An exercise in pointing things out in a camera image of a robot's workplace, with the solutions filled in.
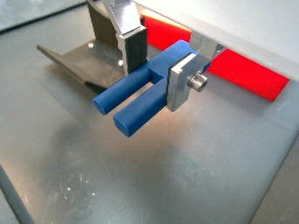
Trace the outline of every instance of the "bolt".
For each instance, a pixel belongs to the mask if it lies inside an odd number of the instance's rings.
[[[200,92],[208,84],[208,78],[200,73],[195,73],[188,80],[188,87]]]

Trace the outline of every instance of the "gray panel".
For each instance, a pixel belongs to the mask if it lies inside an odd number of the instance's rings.
[[[15,218],[13,211],[7,204],[4,193],[0,189],[0,223],[4,224],[20,224],[17,219]]]
[[[299,1],[133,1],[299,81]]]
[[[270,103],[207,74],[127,138],[36,50],[92,38],[85,7],[0,36],[0,163],[35,222],[248,223],[298,135],[299,84]]]
[[[0,33],[84,3],[85,0],[1,0]]]
[[[299,222],[299,137],[251,224]]]

